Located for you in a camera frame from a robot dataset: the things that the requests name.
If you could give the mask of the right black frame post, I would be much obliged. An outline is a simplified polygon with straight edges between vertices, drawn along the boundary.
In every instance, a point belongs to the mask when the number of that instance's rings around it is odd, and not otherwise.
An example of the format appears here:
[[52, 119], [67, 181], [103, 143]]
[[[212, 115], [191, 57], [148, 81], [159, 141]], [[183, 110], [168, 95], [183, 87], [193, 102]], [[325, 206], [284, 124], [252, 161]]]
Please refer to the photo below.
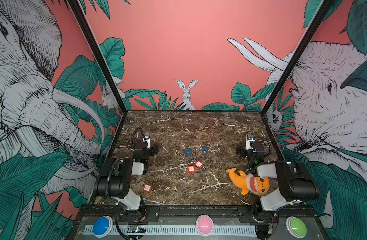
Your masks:
[[318, 30], [320, 24], [322, 23], [323, 19], [325, 18], [327, 12], [331, 8], [331, 6], [334, 4], [333, 0], [325, 0], [321, 1], [320, 5], [318, 6], [310, 25], [308, 26], [306, 32], [304, 33], [301, 41], [299, 42], [297, 48], [294, 51], [294, 54], [292, 58], [290, 59], [289, 63], [286, 65], [285, 70], [283, 71], [280, 79], [278, 80], [277, 84], [275, 85], [275, 88], [273, 92], [271, 93], [268, 101], [265, 103], [264, 107], [261, 110], [261, 115], [265, 115], [269, 107], [274, 102], [276, 96], [284, 86], [285, 82], [289, 78], [290, 73], [293, 71], [295, 65], [297, 64], [298, 60], [302, 56], [303, 52], [307, 48], [308, 43], [313, 38], [315, 32]]

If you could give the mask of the black frame post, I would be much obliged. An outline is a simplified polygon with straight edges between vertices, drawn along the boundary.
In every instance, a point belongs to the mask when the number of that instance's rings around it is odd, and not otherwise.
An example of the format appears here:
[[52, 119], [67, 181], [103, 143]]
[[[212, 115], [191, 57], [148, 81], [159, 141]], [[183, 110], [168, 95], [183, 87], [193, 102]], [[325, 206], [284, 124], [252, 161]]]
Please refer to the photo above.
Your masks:
[[273, 92], [271, 93], [268, 101], [265, 103], [264, 107], [261, 110], [261, 115], [265, 115], [269, 107], [274, 102], [276, 96], [284, 86], [285, 82], [289, 78], [290, 73], [293, 71], [295, 65], [297, 64], [298, 60], [302, 56], [303, 52], [307, 48], [308, 43], [313, 38], [315, 32], [318, 30], [320, 24], [322, 23], [323, 19], [325, 18], [327, 12], [331, 8], [331, 6], [334, 4], [333, 0], [325, 0], [321, 1], [320, 5], [318, 6], [310, 25], [308, 26], [306, 32], [304, 33], [301, 41], [299, 42], [297, 48], [294, 51], [294, 54], [292, 58], [290, 59], [289, 63], [286, 65], [285, 70], [283, 71], [280, 79], [278, 80], [277, 84], [275, 85], [275, 88]]
[[83, 35], [85, 37], [85, 39], [87, 40], [87, 43], [90, 47], [90, 49], [93, 52], [93, 56], [95, 57], [103, 75], [105, 80], [107, 81], [110, 89], [112, 90], [112, 93], [115, 97], [115, 100], [119, 106], [119, 109], [122, 111], [122, 113], [127, 114], [127, 109], [124, 105], [124, 102], [121, 98], [121, 96], [118, 93], [118, 88], [115, 85], [111, 72], [109, 70], [109, 67], [105, 61], [105, 58], [102, 55], [102, 52], [100, 50], [100, 47], [96, 41], [95, 36], [93, 35], [93, 32], [88, 24], [88, 21], [84, 15], [84, 12], [82, 11], [81, 5], [79, 1], [76, 0], [68, 0], [67, 1], [77, 22], [78, 25], [81, 28], [81, 31], [83, 32]]

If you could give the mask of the blue push button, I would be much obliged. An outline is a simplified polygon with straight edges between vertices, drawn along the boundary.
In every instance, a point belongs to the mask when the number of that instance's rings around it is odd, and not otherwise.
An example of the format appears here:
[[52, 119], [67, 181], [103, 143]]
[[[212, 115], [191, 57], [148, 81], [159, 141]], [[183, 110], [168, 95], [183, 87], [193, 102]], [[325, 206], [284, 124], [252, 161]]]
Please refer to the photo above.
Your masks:
[[96, 238], [104, 238], [113, 228], [113, 220], [109, 216], [99, 218], [93, 225], [93, 234]]

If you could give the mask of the white vented strip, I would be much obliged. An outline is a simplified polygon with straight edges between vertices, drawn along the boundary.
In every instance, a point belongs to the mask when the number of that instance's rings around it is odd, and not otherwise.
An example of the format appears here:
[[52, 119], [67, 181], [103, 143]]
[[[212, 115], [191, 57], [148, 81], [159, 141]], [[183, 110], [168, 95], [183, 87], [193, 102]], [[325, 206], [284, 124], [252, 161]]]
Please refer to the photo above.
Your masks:
[[[147, 236], [168, 236], [168, 235], [190, 235], [200, 236], [201, 233], [196, 226], [184, 225], [120, 225], [121, 232], [125, 235], [147, 235]], [[214, 226], [210, 236], [238, 236], [238, 237], [256, 237], [254, 226]]]

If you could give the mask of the orange shark plush toy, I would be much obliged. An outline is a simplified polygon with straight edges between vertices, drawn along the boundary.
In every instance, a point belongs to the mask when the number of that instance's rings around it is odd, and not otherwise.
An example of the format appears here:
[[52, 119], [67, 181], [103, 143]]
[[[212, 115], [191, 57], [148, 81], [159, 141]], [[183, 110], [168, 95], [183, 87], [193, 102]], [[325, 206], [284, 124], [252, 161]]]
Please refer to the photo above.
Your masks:
[[242, 195], [247, 195], [251, 192], [257, 196], [264, 196], [268, 193], [269, 178], [254, 177], [252, 174], [247, 175], [243, 171], [238, 171], [239, 174], [236, 174], [235, 171], [236, 168], [226, 170], [231, 182], [241, 189]]

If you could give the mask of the red padlock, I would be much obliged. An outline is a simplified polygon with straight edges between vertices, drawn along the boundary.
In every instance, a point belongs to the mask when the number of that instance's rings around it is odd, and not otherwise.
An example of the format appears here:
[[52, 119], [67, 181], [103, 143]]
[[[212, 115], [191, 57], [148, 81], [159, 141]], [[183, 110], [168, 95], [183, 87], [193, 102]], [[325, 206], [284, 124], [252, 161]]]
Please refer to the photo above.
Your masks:
[[151, 193], [154, 189], [152, 185], [144, 184], [142, 191], [145, 193]]
[[188, 173], [195, 173], [195, 166], [187, 166]]
[[198, 169], [202, 169], [203, 168], [203, 163], [201, 161], [196, 161], [196, 163], [194, 164], [194, 166]]

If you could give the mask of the green push button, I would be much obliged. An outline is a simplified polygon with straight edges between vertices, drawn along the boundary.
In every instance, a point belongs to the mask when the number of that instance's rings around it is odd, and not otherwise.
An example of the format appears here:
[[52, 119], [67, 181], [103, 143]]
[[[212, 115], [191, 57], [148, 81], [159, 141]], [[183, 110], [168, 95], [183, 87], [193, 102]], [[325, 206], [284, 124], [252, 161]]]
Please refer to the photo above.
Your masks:
[[307, 235], [307, 227], [303, 220], [296, 217], [288, 217], [285, 221], [287, 231], [297, 239], [303, 239]]

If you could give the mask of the pink push button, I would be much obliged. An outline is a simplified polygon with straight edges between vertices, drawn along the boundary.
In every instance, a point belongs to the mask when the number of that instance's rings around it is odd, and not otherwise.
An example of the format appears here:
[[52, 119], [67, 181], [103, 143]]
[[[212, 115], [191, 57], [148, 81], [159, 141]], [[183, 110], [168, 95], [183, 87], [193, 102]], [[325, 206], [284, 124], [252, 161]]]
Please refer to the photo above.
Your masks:
[[201, 236], [206, 237], [213, 232], [214, 223], [210, 216], [201, 215], [197, 218], [195, 227]]

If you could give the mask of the black front mounting rail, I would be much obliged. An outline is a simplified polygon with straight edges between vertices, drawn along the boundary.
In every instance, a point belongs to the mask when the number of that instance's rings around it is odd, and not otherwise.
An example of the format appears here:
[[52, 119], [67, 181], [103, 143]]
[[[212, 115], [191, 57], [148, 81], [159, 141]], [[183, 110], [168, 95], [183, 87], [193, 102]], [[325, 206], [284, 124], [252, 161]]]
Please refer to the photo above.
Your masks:
[[256, 223], [271, 220], [278, 222], [279, 218], [290, 216], [317, 218], [314, 208], [307, 205], [287, 206], [274, 212], [259, 211], [250, 205], [146, 205], [145, 210], [145, 218], [132, 218], [129, 211], [114, 205], [83, 205], [75, 220], [80, 222], [84, 218], [109, 216], [118, 217], [125, 223], [134, 223], [138, 219], [141, 219], [142, 223], [156, 223], [162, 218], [194, 218], [208, 215], [212, 218], [237, 218], [242, 223]]

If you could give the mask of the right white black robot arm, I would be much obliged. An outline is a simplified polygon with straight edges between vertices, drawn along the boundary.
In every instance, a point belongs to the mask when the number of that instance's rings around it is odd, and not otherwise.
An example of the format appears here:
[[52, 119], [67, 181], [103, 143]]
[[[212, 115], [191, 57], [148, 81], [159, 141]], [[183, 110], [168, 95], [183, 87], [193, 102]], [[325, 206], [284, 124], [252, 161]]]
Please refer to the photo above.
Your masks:
[[319, 198], [320, 190], [304, 163], [265, 162], [264, 146], [253, 135], [246, 135], [245, 145], [237, 146], [236, 153], [247, 158], [248, 170], [228, 169], [231, 182], [242, 195], [253, 193], [260, 199], [252, 205], [253, 220], [264, 223], [283, 207]]

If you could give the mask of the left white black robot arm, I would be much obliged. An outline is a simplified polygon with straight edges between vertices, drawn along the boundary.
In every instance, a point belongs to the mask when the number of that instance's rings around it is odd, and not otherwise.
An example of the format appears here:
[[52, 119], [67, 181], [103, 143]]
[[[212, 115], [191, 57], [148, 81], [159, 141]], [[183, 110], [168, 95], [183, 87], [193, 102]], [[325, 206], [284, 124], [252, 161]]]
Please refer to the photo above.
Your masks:
[[131, 190], [133, 176], [146, 175], [149, 159], [158, 153], [157, 147], [151, 146], [149, 133], [144, 133], [141, 127], [134, 130], [131, 137], [131, 159], [108, 158], [94, 184], [93, 193], [106, 199], [124, 210], [134, 214], [145, 214], [144, 200]]

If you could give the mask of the left black frame post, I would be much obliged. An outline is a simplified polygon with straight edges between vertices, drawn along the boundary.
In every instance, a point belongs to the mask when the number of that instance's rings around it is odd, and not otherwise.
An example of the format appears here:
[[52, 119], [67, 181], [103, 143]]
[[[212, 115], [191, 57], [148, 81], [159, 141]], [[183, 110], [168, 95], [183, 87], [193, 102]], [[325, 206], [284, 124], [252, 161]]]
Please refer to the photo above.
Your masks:
[[88, 21], [84, 15], [84, 12], [82, 11], [81, 5], [79, 1], [76, 0], [68, 0], [67, 1], [77, 22], [78, 25], [81, 28], [81, 31], [83, 32], [83, 35], [85, 37], [85, 39], [87, 40], [87, 43], [90, 47], [90, 49], [93, 52], [93, 56], [95, 57], [103, 75], [105, 80], [107, 81], [110, 89], [112, 90], [112, 93], [115, 97], [115, 100], [119, 106], [119, 109], [122, 111], [122, 113], [127, 114], [127, 109], [124, 105], [124, 102], [121, 98], [121, 96], [118, 93], [118, 88], [115, 85], [111, 72], [109, 70], [109, 67], [105, 61], [105, 58], [102, 55], [102, 52], [100, 50], [100, 47], [96, 41], [95, 36], [93, 35], [93, 32], [88, 24]]

